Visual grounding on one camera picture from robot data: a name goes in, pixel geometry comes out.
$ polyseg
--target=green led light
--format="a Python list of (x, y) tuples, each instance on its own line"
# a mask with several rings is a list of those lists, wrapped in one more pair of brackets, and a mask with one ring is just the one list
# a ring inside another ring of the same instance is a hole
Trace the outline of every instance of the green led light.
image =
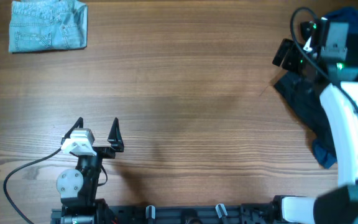
[(339, 69), (339, 70), (342, 70), (344, 67), (345, 67), (345, 65), (342, 64), (342, 63), (337, 63), (336, 64), (336, 68)]

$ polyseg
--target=wire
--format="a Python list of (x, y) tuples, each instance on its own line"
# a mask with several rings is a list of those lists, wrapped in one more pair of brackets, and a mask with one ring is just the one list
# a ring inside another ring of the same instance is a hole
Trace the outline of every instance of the wire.
[(9, 201), (9, 203), (12, 205), (12, 207), (18, 212), (18, 214), (27, 222), (27, 223), (30, 223), (30, 224), (34, 224), (32, 221), (30, 221), (23, 213), (22, 211), (20, 211), (20, 209), (16, 206), (16, 204), (13, 202), (11, 196), (9, 196), (8, 192), (7, 192), (7, 189), (6, 189), (6, 184), (7, 184), (7, 181), (9, 180), (9, 178), (15, 174), (17, 171), (23, 169), (23, 168), (26, 168), (28, 166), (31, 166), (31, 165), (34, 165), (36, 163), (39, 163), (39, 162), (42, 162), (42, 161), (45, 161), (49, 158), (51, 158), (52, 156), (58, 154), (60, 152), (60, 150), (62, 150), (61, 148), (59, 148), (58, 150), (56, 150), (54, 153), (52, 153), (51, 155), (47, 156), (47, 157), (44, 157), (42, 159), (38, 159), (36, 161), (33, 161), (33, 162), (29, 162), (28, 164), (24, 164), (23, 166), (20, 166), (16, 169), (14, 169), (12, 172), (10, 172), (5, 180), (4, 180), (4, 193), (5, 193), (5, 196), (7, 198), (7, 200)]
[(102, 170), (103, 170), (103, 172), (104, 172), (104, 174), (106, 175), (106, 181), (104, 181), (104, 183), (100, 183), (100, 184), (98, 184), (98, 187), (100, 187), (100, 186), (103, 186), (104, 184), (106, 184), (107, 183), (107, 172), (106, 172), (106, 170), (104, 169), (104, 167), (103, 167), (103, 165), (102, 165)]
[(295, 20), (295, 16), (300, 12), (300, 11), (308, 11), (312, 16), (313, 16), (313, 19), (314, 20), (317, 20), (318, 17), (316, 16), (316, 14), (309, 8), (307, 7), (300, 7), (298, 8), (297, 10), (295, 10), (291, 16), (291, 21), (290, 21), (290, 32), (291, 32), (291, 36), (292, 36), (292, 39), (297, 47), (297, 49), (299, 50), (299, 52), (302, 54), (302, 56), (307, 59), (307, 61), (309, 61), (310, 65), (312, 65), (320, 74), (322, 74), (322, 76), (324, 78), (326, 78), (328, 81), (330, 81), (336, 88), (338, 88), (338, 90), (351, 102), (351, 105), (353, 106), (354, 108), (354, 112), (358, 115), (358, 105), (356, 104), (356, 102), (351, 98), (351, 96), (349, 96), (349, 94), (342, 89), (341, 87), (341, 82), (339, 81), (334, 81), (332, 80), (328, 75), (327, 73), (321, 69), (318, 64), (313, 61), (313, 59), (311, 57), (309, 57), (309, 55), (307, 55), (301, 45), (299, 44), (299, 42), (297, 41), (296, 39), (296, 36), (295, 36), (295, 31), (294, 31), (294, 28), (293, 28), (293, 22)]

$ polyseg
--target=dark blue cloth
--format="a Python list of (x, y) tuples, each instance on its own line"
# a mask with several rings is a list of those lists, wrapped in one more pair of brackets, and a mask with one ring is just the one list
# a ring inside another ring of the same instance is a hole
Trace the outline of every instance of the dark blue cloth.
[(353, 7), (344, 7), (324, 16), (330, 21), (349, 23), (349, 33), (358, 34), (358, 10)]
[[(330, 21), (349, 23), (349, 33), (358, 34), (358, 10), (353, 7), (344, 7), (340, 10), (330, 12), (324, 16)], [(319, 139), (315, 139), (312, 143), (313, 155), (317, 162), (325, 169), (330, 168), (337, 160), (327, 150)]]
[(336, 163), (336, 158), (322, 147), (319, 139), (315, 139), (311, 147), (313, 150), (314, 158), (316, 158), (317, 162), (325, 169), (329, 169), (332, 165), (334, 165), (334, 163)]

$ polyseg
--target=folded denim cloth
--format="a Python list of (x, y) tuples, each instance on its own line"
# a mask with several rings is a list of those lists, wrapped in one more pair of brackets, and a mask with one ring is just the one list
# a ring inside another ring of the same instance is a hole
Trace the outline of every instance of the folded denim cloth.
[(9, 52), (86, 47), (88, 7), (77, 0), (12, 2)]

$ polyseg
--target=wooden table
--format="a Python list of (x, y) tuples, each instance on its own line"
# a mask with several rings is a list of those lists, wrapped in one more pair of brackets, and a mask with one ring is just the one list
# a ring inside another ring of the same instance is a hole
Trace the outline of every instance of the wooden table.
[[(215, 205), (316, 196), (337, 183), (313, 133), (272, 88), (272, 59), (298, 6), (323, 15), (358, 1), (90, 1), (88, 47), (9, 54), (0, 0), (0, 223), (23, 223), (2, 191), (14, 168), (60, 145), (79, 116), (99, 146), (115, 117), (125, 152), (105, 160), (109, 205)], [(59, 208), (65, 154), (14, 175), (8, 191), (35, 223)]]

